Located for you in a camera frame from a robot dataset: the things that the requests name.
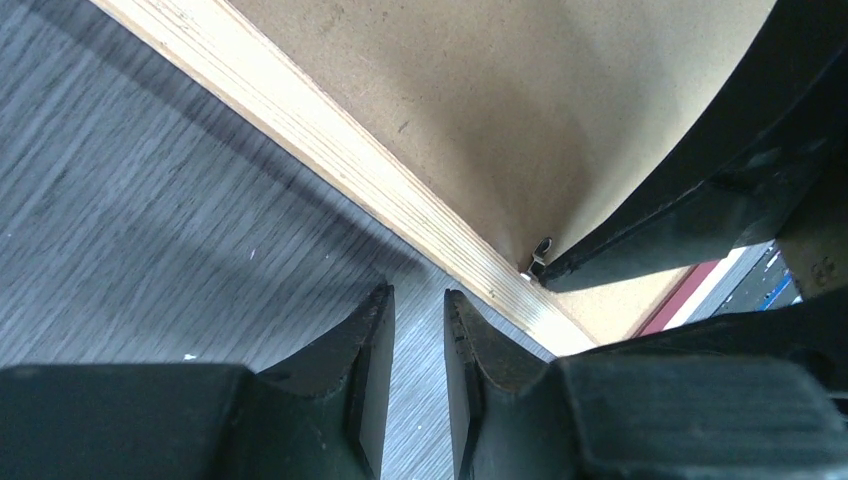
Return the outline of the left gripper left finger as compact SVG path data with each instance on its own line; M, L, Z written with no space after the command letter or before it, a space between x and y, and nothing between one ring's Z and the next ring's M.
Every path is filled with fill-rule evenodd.
M237 364L1 372L5 479L376 479L394 343L382 284L259 372Z

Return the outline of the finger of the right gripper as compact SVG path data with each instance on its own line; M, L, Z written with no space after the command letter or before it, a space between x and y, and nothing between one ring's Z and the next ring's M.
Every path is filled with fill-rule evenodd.
M846 135L847 5L779 1L690 130L539 282L582 290L772 240Z

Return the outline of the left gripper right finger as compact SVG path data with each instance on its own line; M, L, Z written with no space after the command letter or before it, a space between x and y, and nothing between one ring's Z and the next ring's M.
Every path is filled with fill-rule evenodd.
M847 294L543 361L444 296L459 479L843 479Z

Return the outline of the brown backing board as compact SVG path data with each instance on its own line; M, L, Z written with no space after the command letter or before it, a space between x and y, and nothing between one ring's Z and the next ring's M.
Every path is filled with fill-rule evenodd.
M479 298L526 292L677 145L771 1L237 1L456 214L436 262Z

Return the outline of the pink wooden picture frame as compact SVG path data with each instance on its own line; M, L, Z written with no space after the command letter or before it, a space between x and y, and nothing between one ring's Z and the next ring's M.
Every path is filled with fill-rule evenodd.
M100 8L452 276L436 257L459 259L455 244L470 228L235 2L103 1ZM556 355L631 336L684 275L669 269L558 294L520 272L526 292L480 299Z

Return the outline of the small metal frame clip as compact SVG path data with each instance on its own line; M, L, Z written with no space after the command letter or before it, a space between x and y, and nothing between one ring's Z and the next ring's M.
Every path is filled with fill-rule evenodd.
M552 246L552 238L544 237L531 253L531 259L521 276L528 281L536 281L546 267L546 256Z

